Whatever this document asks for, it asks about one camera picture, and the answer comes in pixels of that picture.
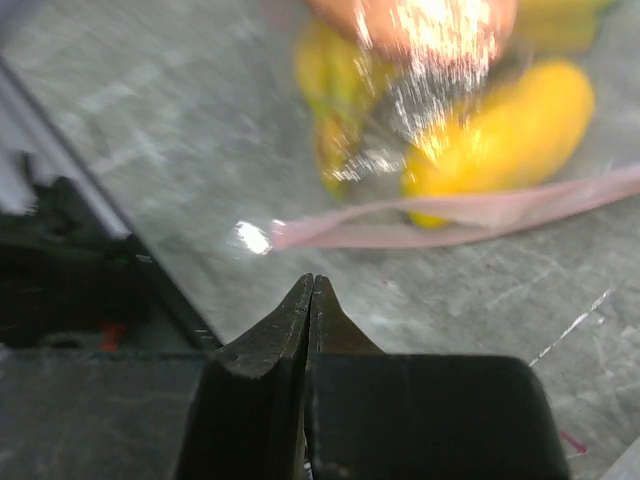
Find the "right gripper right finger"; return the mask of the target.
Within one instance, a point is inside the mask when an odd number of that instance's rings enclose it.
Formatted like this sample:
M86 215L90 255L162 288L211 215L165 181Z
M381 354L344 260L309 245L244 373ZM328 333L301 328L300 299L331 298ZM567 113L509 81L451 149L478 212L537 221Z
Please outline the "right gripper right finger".
M305 427L317 479L566 479L544 388L500 355L387 354L328 280L309 313Z

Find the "fake yellow banana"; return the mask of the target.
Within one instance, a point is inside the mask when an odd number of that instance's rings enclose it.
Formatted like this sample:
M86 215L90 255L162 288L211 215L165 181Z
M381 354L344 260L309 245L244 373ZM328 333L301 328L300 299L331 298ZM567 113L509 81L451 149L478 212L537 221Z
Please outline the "fake yellow banana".
M390 56L313 17L293 49L320 180L338 202L491 194L555 175L586 135L594 87L572 55L592 12L527 12L490 63Z

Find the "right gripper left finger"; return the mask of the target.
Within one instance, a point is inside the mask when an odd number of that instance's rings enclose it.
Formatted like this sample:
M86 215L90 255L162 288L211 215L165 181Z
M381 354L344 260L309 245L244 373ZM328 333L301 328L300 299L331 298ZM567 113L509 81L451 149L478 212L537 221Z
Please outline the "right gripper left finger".
M314 278L213 352L1 352L5 479L299 479Z

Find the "clear zip bag pink slider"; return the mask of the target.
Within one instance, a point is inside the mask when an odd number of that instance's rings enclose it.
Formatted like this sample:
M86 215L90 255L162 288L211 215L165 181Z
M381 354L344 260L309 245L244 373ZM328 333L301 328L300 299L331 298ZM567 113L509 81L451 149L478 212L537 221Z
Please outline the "clear zip bag pink slider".
M336 200L275 248L502 236L639 192L635 1L275 1Z

